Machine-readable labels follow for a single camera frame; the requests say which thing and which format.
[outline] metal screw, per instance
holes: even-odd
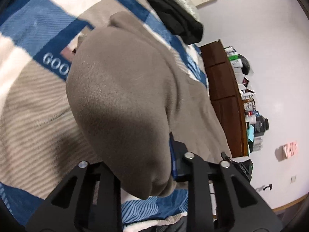
[[[87,162],[87,161],[81,161],[81,162],[78,164],[78,166],[79,166],[80,168],[86,168],[86,167],[88,166],[88,162]]]
[[[220,162],[220,165],[224,168],[229,168],[231,164],[228,161],[223,160]]]
[[[193,159],[193,158],[194,158],[194,153],[187,152],[187,153],[184,154],[184,156],[185,156],[187,159]]]

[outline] striped fabric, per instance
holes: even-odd
[[[0,196],[20,223],[27,219],[10,202],[22,196],[38,205],[79,161],[100,161],[73,118],[65,80],[78,36],[118,11],[133,13],[183,72],[207,84],[199,48],[172,35],[146,0],[15,0],[0,15]],[[122,203],[125,231],[138,231],[154,224],[140,221],[180,219],[187,194],[146,201],[127,194]]]

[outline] wall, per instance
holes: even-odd
[[[259,112],[269,119],[263,149],[251,154],[252,186],[271,208],[309,191],[309,21],[296,0],[218,0],[199,8],[201,45],[221,39],[250,62]],[[299,154],[278,162],[275,150],[298,141]],[[296,182],[290,183],[291,176]]]

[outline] plaid blanket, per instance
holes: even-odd
[[[65,80],[78,37],[118,11],[135,15],[207,85],[199,48],[172,35],[146,0],[14,0],[0,15],[0,196],[21,224],[79,161],[100,161],[76,125]],[[178,221],[187,198],[186,190],[145,201],[122,191],[124,230]]]

